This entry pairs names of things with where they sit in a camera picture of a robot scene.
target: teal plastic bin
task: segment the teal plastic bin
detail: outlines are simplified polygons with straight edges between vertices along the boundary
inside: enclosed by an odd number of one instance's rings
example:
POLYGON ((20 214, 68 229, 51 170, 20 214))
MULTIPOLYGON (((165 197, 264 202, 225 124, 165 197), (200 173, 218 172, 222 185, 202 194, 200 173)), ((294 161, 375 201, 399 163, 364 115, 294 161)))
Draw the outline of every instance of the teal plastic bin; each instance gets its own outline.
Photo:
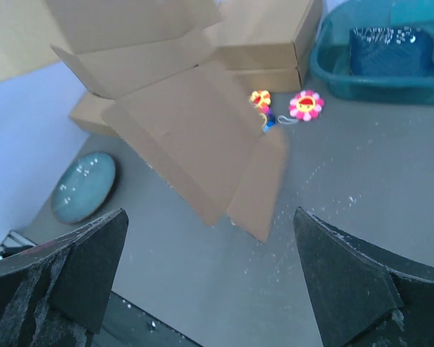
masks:
POLYGON ((310 71, 333 95, 349 100, 434 105, 434 77, 360 77, 349 71, 349 30, 420 27, 434 37, 434 0, 350 0, 323 21, 310 71))

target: white wall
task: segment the white wall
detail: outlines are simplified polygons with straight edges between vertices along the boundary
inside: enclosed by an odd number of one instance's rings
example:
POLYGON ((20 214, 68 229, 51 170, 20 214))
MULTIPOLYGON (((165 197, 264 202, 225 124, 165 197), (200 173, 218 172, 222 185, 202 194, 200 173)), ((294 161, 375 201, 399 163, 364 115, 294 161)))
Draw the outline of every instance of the white wall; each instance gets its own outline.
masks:
POLYGON ((0 241, 31 222, 86 140, 68 118, 84 92, 62 63, 0 83, 0 241))

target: gray tabletop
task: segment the gray tabletop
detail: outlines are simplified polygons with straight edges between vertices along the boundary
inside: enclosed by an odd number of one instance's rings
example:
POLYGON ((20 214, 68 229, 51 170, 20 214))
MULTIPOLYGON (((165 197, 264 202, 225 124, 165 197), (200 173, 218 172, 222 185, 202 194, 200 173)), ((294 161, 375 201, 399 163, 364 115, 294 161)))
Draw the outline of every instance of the gray tabletop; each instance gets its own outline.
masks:
MULTIPOLYGON (((339 228, 434 266, 434 107, 325 99, 320 119, 286 127, 291 152, 266 244, 222 218, 205 226, 122 140, 92 135, 120 182, 97 216, 123 207, 129 232, 113 290, 205 347, 322 346, 292 218, 303 206, 339 228)), ((292 95, 275 95, 286 114, 292 95)), ((48 202, 24 235, 71 231, 48 202)))

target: teal round object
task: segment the teal round object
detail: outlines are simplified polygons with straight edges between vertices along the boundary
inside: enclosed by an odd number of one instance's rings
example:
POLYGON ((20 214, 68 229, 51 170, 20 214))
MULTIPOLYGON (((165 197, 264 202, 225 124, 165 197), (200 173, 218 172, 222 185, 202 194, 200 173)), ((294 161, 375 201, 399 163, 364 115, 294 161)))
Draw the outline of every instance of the teal round object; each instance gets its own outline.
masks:
POLYGON ((78 223, 92 215, 108 196, 116 164, 107 153, 78 158, 64 172, 51 195, 51 211, 62 223, 78 223))

